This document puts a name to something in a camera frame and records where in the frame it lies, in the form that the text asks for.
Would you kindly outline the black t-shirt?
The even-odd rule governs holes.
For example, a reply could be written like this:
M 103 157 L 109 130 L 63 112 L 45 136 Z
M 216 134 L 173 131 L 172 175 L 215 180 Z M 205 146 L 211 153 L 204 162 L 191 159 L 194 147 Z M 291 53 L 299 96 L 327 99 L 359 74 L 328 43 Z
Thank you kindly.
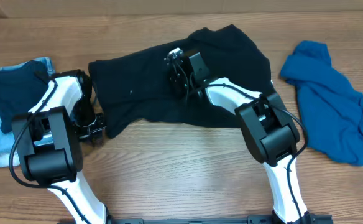
M 177 47 L 197 50 L 211 73 L 247 90 L 265 94 L 274 91 L 269 60 L 243 31 L 232 24 L 217 31 L 203 28 L 182 40 L 89 63 L 109 138 L 115 138 L 137 119 L 206 128 L 238 127 L 232 113 L 208 100 L 175 95 L 169 81 L 173 67 L 165 57 Z

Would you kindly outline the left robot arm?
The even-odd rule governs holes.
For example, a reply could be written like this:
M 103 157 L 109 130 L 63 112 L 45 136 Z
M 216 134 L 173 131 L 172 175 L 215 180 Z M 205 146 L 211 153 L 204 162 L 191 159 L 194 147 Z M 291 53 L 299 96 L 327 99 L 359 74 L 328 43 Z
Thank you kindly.
M 75 223 L 110 223 L 107 207 L 82 172 L 81 142 L 101 139 L 106 128 L 104 115 L 95 113 L 91 102 L 91 78 L 82 70 L 37 77 L 48 90 L 12 121 L 10 173 L 23 186 L 55 194 Z

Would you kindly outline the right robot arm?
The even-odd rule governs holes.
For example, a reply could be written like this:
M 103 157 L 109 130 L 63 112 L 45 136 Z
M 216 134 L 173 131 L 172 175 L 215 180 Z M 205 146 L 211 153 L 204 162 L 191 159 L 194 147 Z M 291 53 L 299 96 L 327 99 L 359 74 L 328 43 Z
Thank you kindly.
M 175 48 L 164 59 L 171 69 L 170 83 L 188 100 L 197 96 L 236 116 L 251 156 L 264 166 L 273 196 L 272 223 L 309 223 L 296 174 L 299 123 L 277 93 L 247 90 L 209 71 L 200 53 Z

